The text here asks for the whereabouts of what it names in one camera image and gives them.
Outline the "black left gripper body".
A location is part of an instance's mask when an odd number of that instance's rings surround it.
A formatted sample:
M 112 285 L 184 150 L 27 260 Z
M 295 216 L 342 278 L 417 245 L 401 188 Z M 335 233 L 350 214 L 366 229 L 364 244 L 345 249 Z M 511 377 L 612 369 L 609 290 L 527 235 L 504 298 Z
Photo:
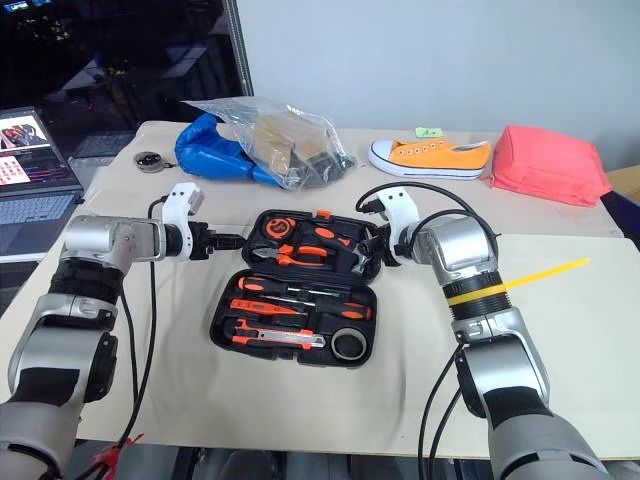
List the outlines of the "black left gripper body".
M 206 222 L 189 222 L 189 229 L 192 236 L 190 260 L 207 260 L 214 252 L 212 246 L 212 236 L 215 234 L 209 229 Z

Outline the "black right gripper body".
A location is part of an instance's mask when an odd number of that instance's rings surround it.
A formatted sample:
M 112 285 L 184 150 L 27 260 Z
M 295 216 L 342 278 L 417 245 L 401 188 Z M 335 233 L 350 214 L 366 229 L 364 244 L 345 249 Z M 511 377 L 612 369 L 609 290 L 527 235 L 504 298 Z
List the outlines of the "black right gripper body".
M 374 253 L 386 266 L 397 266 L 398 261 L 392 253 L 390 244 L 391 226 L 384 224 L 377 228 L 375 236 Z

